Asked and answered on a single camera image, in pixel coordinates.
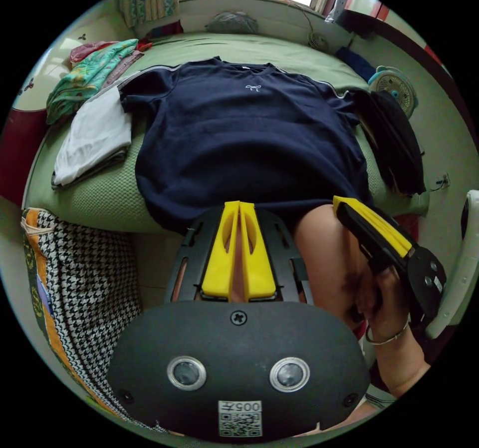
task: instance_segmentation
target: cable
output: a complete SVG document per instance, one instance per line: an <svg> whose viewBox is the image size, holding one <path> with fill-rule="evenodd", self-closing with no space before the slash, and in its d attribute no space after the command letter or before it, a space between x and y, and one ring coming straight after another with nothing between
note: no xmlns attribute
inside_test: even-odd
<svg viewBox="0 0 479 448"><path fill-rule="evenodd" d="M451 184L451 179L449 178L449 174L446 173L446 176L442 179L441 182L436 182L440 186L438 188L430 189L430 192L437 192L438 190L444 190L444 188L447 188Z"/></svg>

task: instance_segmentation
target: electric fan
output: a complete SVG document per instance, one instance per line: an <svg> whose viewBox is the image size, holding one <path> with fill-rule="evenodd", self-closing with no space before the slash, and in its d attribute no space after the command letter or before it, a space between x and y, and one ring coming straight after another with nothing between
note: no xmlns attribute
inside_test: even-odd
<svg viewBox="0 0 479 448"><path fill-rule="evenodd" d="M406 76L397 68L379 66L376 73L369 79L372 91L385 90L399 103L408 118L418 106L418 98L413 86Z"/></svg>

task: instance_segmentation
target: blue cloth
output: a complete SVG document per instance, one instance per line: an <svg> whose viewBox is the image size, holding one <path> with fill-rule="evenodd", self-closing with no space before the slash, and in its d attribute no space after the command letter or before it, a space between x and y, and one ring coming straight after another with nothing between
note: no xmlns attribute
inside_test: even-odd
<svg viewBox="0 0 479 448"><path fill-rule="evenodd" d="M334 195L372 203L353 104L327 83L215 57L151 67L119 91L126 112L149 114L137 185L166 229L184 233L226 201L253 202L290 229Z"/></svg>
<svg viewBox="0 0 479 448"><path fill-rule="evenodd" d="M376 73L376 69L367 62L361 55L352 52L346 47L341 47L336 56L348 64L360 77L369 82L369 79Z"/></svg>

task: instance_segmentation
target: green bed sheet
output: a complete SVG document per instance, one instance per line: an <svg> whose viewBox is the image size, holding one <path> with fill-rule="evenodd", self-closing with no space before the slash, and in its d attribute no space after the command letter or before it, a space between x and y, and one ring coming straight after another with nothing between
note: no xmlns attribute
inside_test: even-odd
<svg viewBox="0 0 479 448"><path fill-rule="evenodd" d="M283 70L325 80L338 92L351 87L367 89L366 82L339 59L307 46L260 35L182 34L161 39L125 74L152 65L177 65L219 55L243 63L270 62ZM107 168L90 179L61 190L52 190L51 175L69 124L51 130L40 149L27 191L29 207L44 208L70 223L128 232L161 232L148 214L135 179L135 162L143 142L146 123L134 120L132 144L122 164ZM383 182L361 127L356 137L368 165L369 187L376 205L390 216L416 213L425 216L429 194L413 198L393 194Z"/></svg>

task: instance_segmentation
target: floor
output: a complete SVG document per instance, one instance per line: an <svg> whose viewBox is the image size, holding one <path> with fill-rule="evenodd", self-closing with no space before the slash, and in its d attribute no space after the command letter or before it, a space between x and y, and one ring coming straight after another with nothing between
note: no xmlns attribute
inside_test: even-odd
<svg viewBox="0 0 479 448"><path fill-rule="evenodd" d="M163 303L170 271L183 237L165 234L137 233L133 236L140 293L145 310Z"/></svg>

